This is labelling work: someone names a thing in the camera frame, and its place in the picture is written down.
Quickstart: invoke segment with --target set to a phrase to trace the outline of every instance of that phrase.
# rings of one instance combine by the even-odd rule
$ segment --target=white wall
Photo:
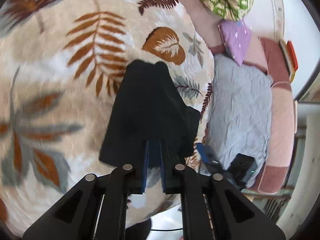
[[[320,114],[320,104],[298,104],[298,126],[306,126],[311,114]]]
[[[320,114],[307,117],[304,156],[298,181],[277,225],[289,239],[303,223],[320,193]]]
[[[284,0],[284,39],[292,41],[299,65],[291,84],[295,97],[320,58],[320,32],[301,0]]]

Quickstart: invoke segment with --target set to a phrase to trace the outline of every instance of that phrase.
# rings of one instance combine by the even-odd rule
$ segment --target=pink pillow
[[[226,51],[241,66],[251,40],[251,30],[243,20],[238,22],[222,20],[218,24],[218,29]]]
[[[264,49],[260,38],[254,34],[251,36],[247,53],[245,54],[243,63],[249,66],[255,66],[263,73],[268,73],[268,63],[264,54]]]

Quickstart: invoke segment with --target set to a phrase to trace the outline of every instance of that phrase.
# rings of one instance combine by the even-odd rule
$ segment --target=gray leaf print
[[[200,85],[196,84],[193,80],[188,80],[188,78],[184,79],[179,75],[174,78],[173,83],[182,97],[191,99],[194,97],[197,98],[199,94],[202,95],[199,90]]]
[[[2,183],[9,186],[20,185],[28,174],[29,161],[30,148],[21,141],[21,138],[13,136],[11,147],[1,162]]]
[[[200,65],[201,65],[201,68],[203,68],[203,57],[202,57],[199,50],[197,52],[197,57],[198,57],[198,61],[199,61]]]
[[[203,68],[204,61],[203,61],[203,57],[201,55],[201,54],[203,54],[203,51],[200,49],[200,46],[199,46],[201,44],[201,42],[196,39],[196,35],[193,38],[191,38],[188,33],[182,33],[182,34],[189,42],[191,42],[191,45],[189,47],[188,52],[192,56],[197,55],[198,61],[201,65],[201,68]]]
[[[191,38],[188,33],[182,33],[182,34],[189,42],[193,42],[193,38]]]
[[[190,45],[189,51],[192,56],[195,56],[197,54],[197,47],[195,44]]]
[[[16,112],[13,105],[14,85],[19,73],[16,71],[10,89],[10,117],[0,122],[0,139],[10,133],[11,148],[2,159],[2,182],[4,185],[17,186],[28,173],[32,163],[36,179],[65,193],[68,188],[70,167],[61,152],[45,148],[46,142],[54,142],[63,135],[74,133],[83,127],[78,124],[57,124],[33,127],[32,118],[38,117],[58,106],[63,92],[52,92],[37,96],[22,104]]]
[[[62,153],[34,148],[31,163],[36,179],[43,185],[67,192],[70,167]]]
[[[58,124],[44,127],[18,127],[17,130],[25,138],[38,141],[60,141],[61,136],[82,129],[79,124]]]

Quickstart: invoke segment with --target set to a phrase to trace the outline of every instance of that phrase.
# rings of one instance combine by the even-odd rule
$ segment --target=lavender cloth
[[[251,40],[251,30],[243,20],[238,22],[222,20],[218,24],[218,29],[226,51],[241,66]]]

